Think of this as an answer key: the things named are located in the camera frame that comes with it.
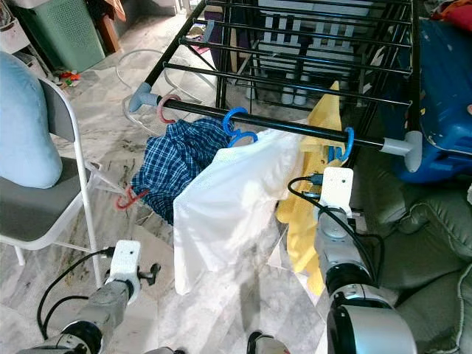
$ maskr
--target gray chair seat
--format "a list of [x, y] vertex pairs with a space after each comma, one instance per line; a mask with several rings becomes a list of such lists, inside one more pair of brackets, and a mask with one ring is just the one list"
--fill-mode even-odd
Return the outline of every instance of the gray chair seat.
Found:
[[[75, 159], [61, 157], [63, 170], [51, 188], [19, 186], [0, 177], [0, 235], [31, 242], [43, 237], [80, 193]], [[90, 171], [86, 169], [87, 181]]]

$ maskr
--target clothes drying rack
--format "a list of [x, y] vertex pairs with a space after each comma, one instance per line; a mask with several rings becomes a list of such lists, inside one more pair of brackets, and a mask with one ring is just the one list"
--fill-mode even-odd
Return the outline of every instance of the clothes drying rack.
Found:
[[[201, 19], [207, 5], [222, 9], [220, 20]], [[206, 26], [202, 41], [186, 37], [194, 24]], [[230, 39], [232, 30], [246, 36], [247, 45], [235, 45]], [[209, 41], [213, 31], [220, 31], [220, 41]], [[170, 63], [179, 46], [186, 46], [208, 68]], [[218, 62], [210, 63], [192, 46], [218, 50]], [[401, 67], [395, 60], [399, 51], [408, 51], [411, 60], [407, 67]], [[230, 65], [231, 53], [245, 56], [236, 72]], [[366, 135], [379, 104], [403, 106], [408, 112], [408, 129], [419, 130], [420, 50], [416, 1], [201, 0], [133, 95], [130, 111], [136, 111], [142, 104], [157, 105], [161, 97], [151, 94], [150, 90], [166, 68], [214, 75], [217, 85], [215, 107], [178, 100], [168, 100], [165, 107], [223, 118], [228, 112], [225, 106], [227, 85], [242, 86], [249, 98], [249, 112], [235, 114], [234, 121], [347, 142], [349, 136], [343, 131], [251, 112], [252, 100], [311, 111], [313, 104], [309, 107], [306, 103], [313, 103], [323, 94], [334, 94], [340, 97], [343, 111], [355, 109], [357, 112], [350, 166], [355, 162], [358, 147], [404, 156], [415, 150], [415, 164], [419, 166], [420, 141], [412, 143], [408, 139], [395, 141]], [[393, 75], [409, 78], [408, 101], [383, 96], [388, 79]], [[340, 82], [338, 91], [330, 89], [334, 80]], [[268, 100], [266, 92], [276, 92], [271, 96], [279, 94], [282, 99]]]

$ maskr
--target marble floor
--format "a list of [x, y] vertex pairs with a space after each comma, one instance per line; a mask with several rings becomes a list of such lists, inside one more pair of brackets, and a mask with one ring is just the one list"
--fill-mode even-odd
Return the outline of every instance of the marble floor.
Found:
[[[183, 22], [182, 15], [139, 21], [120, 39], [120, 52], [82, 73], [80, 84], [66, 90], [79, 122], [85, 157], [99, 162], [105, 173], [121, 185], [129, 182], [139, 169], [149, 134], [123, 114], [122, 101], [133, 91], [119, 81], [115, 66], [122, 55], [135, 49], [165, 50]], [[159, 53], [155, 52], [135, 53], [119, 63], [118, 71], [129, 86], [136, 88], [158, 58]], [[174, 60], [204, 65], [185, 48], [178, 51]], [[191, 95], [212, 104], [212, 88], [201, 78], [176, 72], [170, 72], [169, 76]], [[165, 94], [171, 87], [160, 80], [153, 90]], [[247, 105], [244, 93], [233, 88], [229, 89], [228, 101], [230, 105]], [[262, 111], [284, 119], [306, 116], [303, 112], [300, 116], [280, 108], [254, 107], [254, 112]], [[165, 113], [169, 117], [184, 116], [182, 112], [170, 110]], [[156, 134], [165, 132], [153, 108], [142, 108], [134, 117]], [[195, 118], [195, 115], [185, 117], [187, 120]], [[62, 155], [74, 155], [72, 146], [59, 139], [56, 143]], [[142, 269], [158, 262], [162, 271], [156, 285], [143, 285], [139, 299], [127, 309], [107, 353], [145, 353], [168, 346], [184, 348], [189, 354], [242, 354], [253, 330], [262, 330], [284, 341], [291, 353], [327, 352], [327, 297], [307, 293], [303, 276], [295, 275], [289, 265], [277, 261], [287, 258], [281, 246], [283, 225], [272, 218], [260, 240], [244, 254], [240, 263], [205, 274], [189, 294], [179, 296], [173, 287], [172, 227], [146, 206], [137, 206], [130, 212], [116, 211], [115, 198], [105, 190], [91, 194], [99, 247], [112, 246], [119, 239], [139, 240], [143, 248]], [[60, 239], [88, 245], [82, 212]], [[35, 322], [39, 299], [48, 284], [82, 255], [64, 247], [50, 246], [26, 251], [27, 264], [21, 267], [13, 247], [0, 245], [1, 353], [16, 353], [41, 342]], [[109, 260], [101, 260], [100, 267], [105, 273]], [[59, 284], [46, 302], [46, 308], [61, 297], [89, 295], [93, 291], [90, 262], [78, 267]], [[58, 333], [82, 304], [77, 300], [61, 305], [51, 319], [49, 334]]]

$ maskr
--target red fabric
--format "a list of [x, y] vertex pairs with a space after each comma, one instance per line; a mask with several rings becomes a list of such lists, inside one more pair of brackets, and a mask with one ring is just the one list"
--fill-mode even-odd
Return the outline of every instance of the red fabric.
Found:
[[456, 7], [445, 15], [445, 20], [472, 32], [472, 5]]

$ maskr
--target yellow cloth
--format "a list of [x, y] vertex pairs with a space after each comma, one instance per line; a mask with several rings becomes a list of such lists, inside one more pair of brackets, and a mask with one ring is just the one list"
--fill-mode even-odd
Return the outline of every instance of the yellow cloth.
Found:
[[[339, 83], [336, 81], [331, 89], [339, 90]], [[339, 96], [325, 94], [308, 115], [308, 124], [340, 131]], [[323, 173], [328, 166], [339, 167], [342, 165], [342, 162], [337, 159], [327, 163], [327, 146], [329, 145], [339, 146], [343, 151], [345, 149], [342, 142], [312, 136], [307, 136], [302, 140], [300, 150], [305, 153], [302, 176]], [[301, 181], [295, 190], [302, 192], [308, 191], [310, 188], [309, 181]], [[294, 271], [300, 272], [306, 269], [310, 275], [308, 278], [309, 289], [315, 294], [320, 294], [324, 284], [314, 248], [317, 221], [313, 216], [313, 205], [290, 194], [287, 200], [280, 202], [277, 219], [282, 223], [288, 223], [287, 251]]]

